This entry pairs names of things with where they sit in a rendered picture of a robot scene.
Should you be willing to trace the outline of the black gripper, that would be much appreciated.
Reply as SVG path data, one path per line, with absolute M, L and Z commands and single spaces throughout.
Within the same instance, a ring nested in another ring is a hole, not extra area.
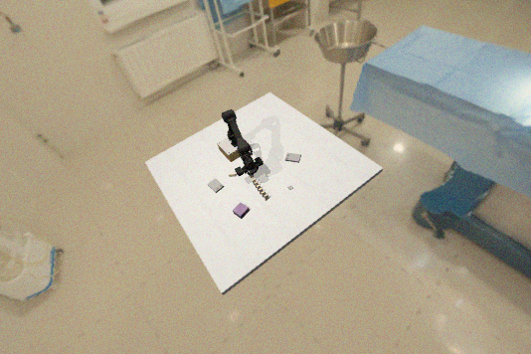
M 243 162 L 244 162 L 244 161 L 243 161 Z M 261 165 L 264 164 L 263 161 L 262 161 L 259 157 L 256 158 L 254 162 L 255 162 L 256 164 L 258 164 L 259 166 L 261 166 Z M 238 167 L 238 168 L 235 169 L 235 171 L 236 171 L 236 173 L 238 174 L 238 176 L 241 176 L 241 175 L 243 175 L 244 173 L 245 173 L 245 174 L 248 173 L 248 174 L 250 175 L 249 171 L 246 170 L 246 164 L 245 164 L 245 162 L 244 162 L 244 165 L 245 165 L 245 166 L 244 166 L 243 168 Z

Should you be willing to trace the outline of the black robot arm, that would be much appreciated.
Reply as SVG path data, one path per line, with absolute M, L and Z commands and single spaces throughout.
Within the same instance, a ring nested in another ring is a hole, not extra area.
M 241 153 L 241 159 L 243 159 L 246 164 L 246 170 L 249 170 L 252 175 L 255 174 L 260 167 L 254 162 L 253 158 L 251 157 L 253 155 L 251 146 L 243 139 L 240 133 L 240 130 L 237 126 L 237 117 L 235 112 L 229 109 L 222 112 L 221 116 L 224 122 L 228 124 L 229 130 L 227 131 L 227 136 L 229 140 L 232 141 L 231 144 L 234 147 L 238 147 L 237 149 L 239 154 Z

